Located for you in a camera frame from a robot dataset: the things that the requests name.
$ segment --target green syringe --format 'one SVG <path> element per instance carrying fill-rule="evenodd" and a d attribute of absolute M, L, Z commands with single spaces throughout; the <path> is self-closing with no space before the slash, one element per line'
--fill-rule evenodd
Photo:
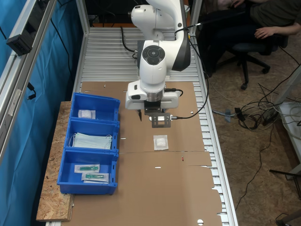
<path fill-rule="evenodd" d="M 98 170 L 98 166 L 82 166 L 79 168 L 79 170 L 91 170 L 91 171 L 94 171 L 94 170 Z"/>
<path fill-rule="evenodd" d="M 102 179 L 104 178 L 104 175 L 86 174 L 86 178 Z"/>

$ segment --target chair wheel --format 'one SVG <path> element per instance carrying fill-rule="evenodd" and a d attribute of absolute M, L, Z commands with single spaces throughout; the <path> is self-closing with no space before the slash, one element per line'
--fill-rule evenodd
<path fill-rule="evenodd" d="M 248 84 L 245 84 L 245 83 L 244 83 L 244 84 L 241 85 L 240 88 L 241 88 L 242 90 L 245 90 L 247 87 L 248 87 Z"/>
<path fill-rule="evenodd" d="M 263 68 L 263 70 L 262 70 L 262 73 L 264 73 L 264 74 L 267 74 L 267 73 L 269 73 L 269 69 L 267 69 L 267 68 Z"/>

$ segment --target green shirt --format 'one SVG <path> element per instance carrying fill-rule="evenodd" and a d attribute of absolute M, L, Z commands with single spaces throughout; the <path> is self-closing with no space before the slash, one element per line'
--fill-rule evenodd
<path fill-rule="evenodd" d="M 263 27 L 301 25 L 301 0 L 269 0 L 252 7 L 250 16 Z"/>

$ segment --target blue plastic storage bin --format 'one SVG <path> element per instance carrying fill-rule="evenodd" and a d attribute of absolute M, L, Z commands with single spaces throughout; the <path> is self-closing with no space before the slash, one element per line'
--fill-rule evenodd
<path fill-rule="evenodd" d="M 118 154 L 112 152 L 84 152 L 64 148 L 61 167 L 57 178 L 61 193 L 69 194 L 113 194 L 117 188 L 116 164 Z M 100 164 L 100 173 L 109 173 L 108 184 L 84 183 L 81 173 L 74 173 L 74 165 Z"/>
<path fill-rule="evenodd" d="M 95 119 L 119 123 L 120 100 L 111 97 L 74 93 L 70 116 L 78 118 L 79 110 L 95 110 Z"/>
<path fill-rule="evenodd" d="M 64 147 L 69 147 L 72 149 L 88 149 L 95 151 L 110 151 L 118 153 L 117 148 L 117 136 L 119 131 L 119 125 L 107 122 L 107 121 L 96 121 L 96 120 L 81 120 L 81 119 L 69 119 L 68 128 L 65 138 Z M 73 135 L 75 133 L 82 133 L 90 136 L 102 136 L 105 137 L 107 135 L 112 136 L 112 143 L 110 149 L 96 149 L 96 148 L 82 148 L 82 147 L 72 147 L 73 143 Z"/>

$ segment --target metal slat table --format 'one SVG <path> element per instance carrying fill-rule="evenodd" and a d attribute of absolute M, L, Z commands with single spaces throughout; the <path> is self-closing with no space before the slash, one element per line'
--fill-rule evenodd
<path fill-rule="evenodd" d="M 132 49 L 137 47 L 138 40 L 143 40 L 143 34 L 138 28 L 124 28 L 124 34 L 126 46 Z M 174 40 L 173 30 L 163 34 L 165 40 Z M 83 39 L 74 91 L 81 92 L 81 84 L 84 81 L 138 80 L 137 61 L 132 58 L 132 54 L 124 49 L 119 28 L 90 28 L 89 35 Z M 198 109 L 200 109 L 204 104 L 207 89 L 204 86 L 201 62 L 192 47 L 191 56 L 190 66 L 182 72 L 171 71 L 166 81 L 193 82 Z M 198 115 L 205 149 L 211 156 L 210 169 L 214 189 L 219 192 L 222 201 L 222 212 L 219 215 L 223 225 L 238 226 L 209 100 Z"/>

